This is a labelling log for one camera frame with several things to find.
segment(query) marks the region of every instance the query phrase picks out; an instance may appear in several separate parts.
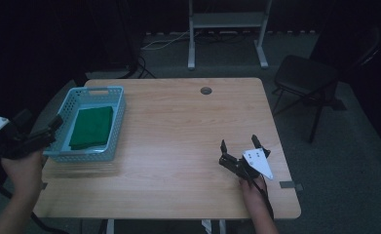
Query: human hand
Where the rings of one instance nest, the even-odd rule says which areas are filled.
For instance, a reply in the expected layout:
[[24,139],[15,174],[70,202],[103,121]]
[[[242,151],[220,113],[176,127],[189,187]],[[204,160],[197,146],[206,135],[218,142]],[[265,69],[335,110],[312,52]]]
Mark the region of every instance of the human hand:
[[14,184],[14,196],[38,198],[42,187],[42,152],[40,149],[17,160],[2,158],[2,167]]
[[[267,193],[266,183],[263,176],[259,176],[254,180],[257,185]],[[248,213],[251,217],[268,215],[269,212],[266,207],[265,198],[261,195],[259,190],[253,185],[249,185],[245,179],[240,179],[239,183],[242,188],[243,199]]]

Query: wooden table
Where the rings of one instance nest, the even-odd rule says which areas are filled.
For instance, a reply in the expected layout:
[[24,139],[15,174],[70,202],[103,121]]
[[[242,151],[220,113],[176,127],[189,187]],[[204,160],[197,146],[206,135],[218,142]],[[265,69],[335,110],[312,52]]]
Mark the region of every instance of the wooden table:
[[[127,108],[115,159],[99,163],[48,160],[35,213],[89,218],[248,218],[238,178],[218,164],[220,142],[242,157],[251,136],[272,151],[268,180],[275,218],[296,218],[300,206],[269,104],[258,78],[90,80],[125,88]],[[201,94],[210,87],[210,95]]]

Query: gray carpet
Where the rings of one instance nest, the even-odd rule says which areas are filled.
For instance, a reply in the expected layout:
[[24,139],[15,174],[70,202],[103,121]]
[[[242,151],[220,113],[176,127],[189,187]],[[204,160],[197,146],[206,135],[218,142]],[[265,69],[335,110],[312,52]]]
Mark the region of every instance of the gray carpet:
[[[171,36],[148,36],[146,42]],[[146,68],[159,78],[177,77],[259,77],[270,105],[276,101],[273,77],[284,56],[308,57],[318,35],[266,35],[264,51],[270,67],[263,70],[253,47],[254,36],[225,37],[225,42],[199,38],[196,69],[187,69],[188,43],[176,42],[165,49],[143,51]],[[133,78],[138,77],[140,68]],[[114,78],[124,72],[94,72],[89,78]],[[312,144],[307,142],[315,108],[298,104],[275,117],[293,180],[303,186],[297,192],[302,215],[295,220],[276,220],[281,233],[381,233],[381,140],[376,134],[347,84],[339,84],[337,97],[348,110],[325,108]],[[281,105],[291,100],[286,96]],[[6,200],[0,198],[0,210]],[[43,218],[51,226],[70,233],[96,233],[99,220]],[[248,222],[230,222],[241,234],[253,233]],[[118,222],[120,233],[198,233],[199,222],[179,229],[168,221]],[[27,233],[42,233],[33,222]]]

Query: human arm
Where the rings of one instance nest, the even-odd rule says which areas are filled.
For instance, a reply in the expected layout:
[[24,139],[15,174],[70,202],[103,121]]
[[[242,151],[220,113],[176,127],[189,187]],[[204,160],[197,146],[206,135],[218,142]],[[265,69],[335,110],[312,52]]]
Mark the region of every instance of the human arm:
[[[257,185],[266,191],[266,185],[262,176],[254,180]],[[270,217],[266,202],[260,192],[253,185],[249,185],[244,179],[240,180],[243,199],[253,222],[256,234],[278,233],[275,222]]]
[[42,185],[42,150],[17,159],[2,159],[2,167],[14,185],[14,195],[0,214],[0,233],[23,233]]

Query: table grommet hole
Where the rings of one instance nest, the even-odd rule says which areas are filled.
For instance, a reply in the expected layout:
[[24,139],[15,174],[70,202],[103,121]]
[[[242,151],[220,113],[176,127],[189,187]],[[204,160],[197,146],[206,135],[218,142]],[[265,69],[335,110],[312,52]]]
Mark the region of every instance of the table grommet hole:
[[210,87],[203,87],[200,90],[200,93],[202,93],[203,95],[209,95],[211,94],[211,92],[212,92],[212,89]]

